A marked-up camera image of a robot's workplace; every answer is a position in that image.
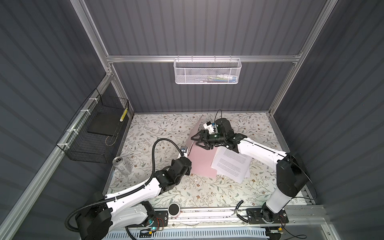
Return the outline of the pink file folder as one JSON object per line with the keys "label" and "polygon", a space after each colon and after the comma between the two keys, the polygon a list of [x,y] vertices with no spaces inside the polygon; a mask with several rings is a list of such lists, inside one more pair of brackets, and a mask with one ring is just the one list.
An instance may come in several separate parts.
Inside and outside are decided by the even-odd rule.
{"label": "pink file folder", "polygon": [[199,115],[197,123],[194,125],[188,136],[186,142],[186,146],[188,147],[187,158],[192,162],[191,174],[213,179],[217,176],[217,171],[213,169],[211,165],[217,150],[205,150],[196,146],[195,142],[191,140],[191,137],[199,131],[199,127],[202,123],[202,117],[203,115]]}

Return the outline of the printed white paper sheet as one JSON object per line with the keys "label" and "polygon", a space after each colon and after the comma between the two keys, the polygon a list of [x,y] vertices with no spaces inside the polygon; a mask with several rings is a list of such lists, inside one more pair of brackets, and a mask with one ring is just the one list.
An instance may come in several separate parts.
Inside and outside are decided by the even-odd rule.
{"label": "printed white paper sheet", "polygon": [[250,165],[252,157],[235,153],[225,147],[218,147],[211,168],[218,174],[224,175],[241,184],[251,176]]}

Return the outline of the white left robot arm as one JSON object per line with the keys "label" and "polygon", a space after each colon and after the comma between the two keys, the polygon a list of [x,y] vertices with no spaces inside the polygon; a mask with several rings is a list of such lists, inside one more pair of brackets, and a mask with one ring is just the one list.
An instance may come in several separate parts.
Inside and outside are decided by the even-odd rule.
{"label": "white left robot arm", "polygon": [[170,168],[155,172],[147,186],[136,185],[107,196],[95,194],[92,201],[112,200],[77,213],[75,220],[81,239],[101,240],[116,229],[152,225],[157,214],[148,200],[172,190],[183,176],[191,173],[191,169],[192,162],[180,157],[172,161]]}

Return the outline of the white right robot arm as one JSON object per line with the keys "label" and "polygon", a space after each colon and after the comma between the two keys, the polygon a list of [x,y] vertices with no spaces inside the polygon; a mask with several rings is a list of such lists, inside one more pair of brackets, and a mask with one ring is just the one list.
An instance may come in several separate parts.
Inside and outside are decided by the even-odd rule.
{"label": "white right robot arm", "polygon": [[203,129],[190,139],[196,146],[208,151],[218,148],[212,169],[238,183],[243,182],[252,160],[261,162],[276,173],[276,188],[261,208],[261,218],[267,224],[281,222],[285,206],[310,181],[294,156],[235,133],[226,118],[205,123]]}

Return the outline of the white beverage can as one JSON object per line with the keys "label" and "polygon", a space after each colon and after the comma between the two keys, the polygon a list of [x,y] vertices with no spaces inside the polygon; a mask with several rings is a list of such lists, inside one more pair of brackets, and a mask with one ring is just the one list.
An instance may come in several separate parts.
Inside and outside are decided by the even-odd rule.
{"label": "white beverage can", "polygon": [[132,172],[132,164],[129,160],[123,157],[115,157],[113,166],[123,175],[129,176]]}

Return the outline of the white perforated vent strip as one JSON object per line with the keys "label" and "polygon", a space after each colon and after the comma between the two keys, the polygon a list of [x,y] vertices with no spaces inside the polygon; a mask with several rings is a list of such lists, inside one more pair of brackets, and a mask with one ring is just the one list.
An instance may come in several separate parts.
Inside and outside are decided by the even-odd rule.
{"label": "white perforated vent strip", "polygon": [[165,229],[151,235],[141,234],[138,229],[130,229],[136,240],[268,240],[263,228],[184,228]]}

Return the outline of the yellow marker pen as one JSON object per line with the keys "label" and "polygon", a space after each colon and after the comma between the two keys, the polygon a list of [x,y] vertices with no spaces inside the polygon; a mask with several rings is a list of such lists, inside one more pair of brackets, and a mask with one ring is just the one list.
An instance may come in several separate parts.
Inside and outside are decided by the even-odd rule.
{"label": "yellow marker pen", "polygon": [[122,115],[121,115],[121,117],[120,117],[120,122],[123,122],[123,121],[124,121],[124,119],[125,119],[125,117],[126,117],[128,111],[129,111],[128,108],[125,108],[125,109],[124,109],[124,112],[122,113]]}

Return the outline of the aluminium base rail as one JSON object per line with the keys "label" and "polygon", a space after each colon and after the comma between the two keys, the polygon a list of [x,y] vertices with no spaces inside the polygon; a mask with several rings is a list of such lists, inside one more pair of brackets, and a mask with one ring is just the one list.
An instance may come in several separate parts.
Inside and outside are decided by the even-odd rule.
{"label": "aluminium base rail", "polygon": [[109,231],[121,230],[130,227],[223,227],[255,225],[255,226],[296,226],[296,225],[322,225],[330,222],[325,208],[321,205],[287,205],[282,214],[273,222],[262,219],[261,207],[240,207],[241,215],[249,220],[242,222],[233,215],[235,207],[222,208],[181,208],[177,218],[170,218],[167,209],[157,209],[147,212],[145,207],[136,206],[116,214],[107,210],[112,215],[112,226]]}

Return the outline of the black handled pliers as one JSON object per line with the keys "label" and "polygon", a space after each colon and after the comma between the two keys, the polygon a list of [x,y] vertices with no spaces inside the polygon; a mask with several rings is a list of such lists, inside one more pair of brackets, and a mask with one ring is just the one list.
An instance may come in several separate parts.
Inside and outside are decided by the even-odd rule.
{"label": "black handled pliers", "polygon": [[249,220],[248,220],[246,217],[244,217],[244,216],[241,215],[240,207],[241,207],[241,205],[242,205],[243,203],[244,203],[243,200],[240,200],[240,201],[237,203],[237,205],[236,205],[236,207],[235,207],[235,209],[234,209],[234,213],[233,213],[233,215],[236,215],[242,222],[244,222],[244,223],[249,223]]}

